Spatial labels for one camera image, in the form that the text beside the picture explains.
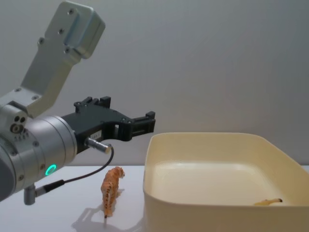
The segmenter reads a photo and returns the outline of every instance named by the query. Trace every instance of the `plastic container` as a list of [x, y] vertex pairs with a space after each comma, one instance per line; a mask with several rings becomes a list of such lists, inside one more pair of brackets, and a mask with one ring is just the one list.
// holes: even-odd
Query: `plastic container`
[[147, 232], [309, 232], [309, 174], [256, 135], [155, 135], [143, 189]]

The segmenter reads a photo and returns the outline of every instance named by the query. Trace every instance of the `white table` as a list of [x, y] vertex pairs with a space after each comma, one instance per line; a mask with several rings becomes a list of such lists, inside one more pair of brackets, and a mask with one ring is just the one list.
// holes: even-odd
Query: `white table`
[[[65, 167], [36, 186], [86, 174], [99, 167]], [[23, 203], [23, 191], [0, 203], [0, 231], [3, 232], [143, 232], [143, 166], [123, 166], [126, 176], [119, 183], [113, 217], [104, 221], [101, 211], [102, 180], [112, 166], [83, 180], [68, 183], [36, 199]]]

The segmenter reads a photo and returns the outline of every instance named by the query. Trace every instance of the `orange toy tiger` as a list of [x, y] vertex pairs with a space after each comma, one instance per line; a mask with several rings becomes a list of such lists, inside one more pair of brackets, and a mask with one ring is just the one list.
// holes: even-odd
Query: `orange toy tiger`
[[101, 186], [105, 218], [112, 216], [112, 204], [115, 198], [119, 196], [119, 178], [123, 178], [124, 176], [125, 172], [121, 167], [114, 167], [110, 169], [105, 175]]

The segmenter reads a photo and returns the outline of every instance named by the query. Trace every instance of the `white wall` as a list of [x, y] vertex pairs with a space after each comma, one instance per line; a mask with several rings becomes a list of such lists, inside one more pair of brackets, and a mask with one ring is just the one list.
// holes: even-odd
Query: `white wall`
[[[1, 94], [21, 82], [60, 2], [2, 1]], [[309, 1], [76, 2], [94, 7], [107, 27], [46, 114], [62, 116], [75, 101], [108, 95], [130, 117], [154, 110], [156, 133], [255, 133], [309, 163]], [[113, 142], [114, 163], [143, 164], [150, 137]], [[106, 159], [89, 150], [74, 164]]]

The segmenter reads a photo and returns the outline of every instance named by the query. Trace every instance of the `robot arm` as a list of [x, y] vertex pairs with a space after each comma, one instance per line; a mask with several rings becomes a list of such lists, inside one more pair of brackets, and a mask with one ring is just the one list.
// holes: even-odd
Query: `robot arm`
[[129, 118], [110, 109], [109, 97], [76, 102], [75, 113], [64, 117], [37, 118], [55, 103], [73, 65], [92, 55], [104, 29], [91, 7], [61, 3], [21, 86], [0, 98], [0, 201], [25, 189], [25, 204], [33, 204], [34, 183], [76, 154], [89, 147], [108, 152], [101, 141], [154, 131], [154, 112]]

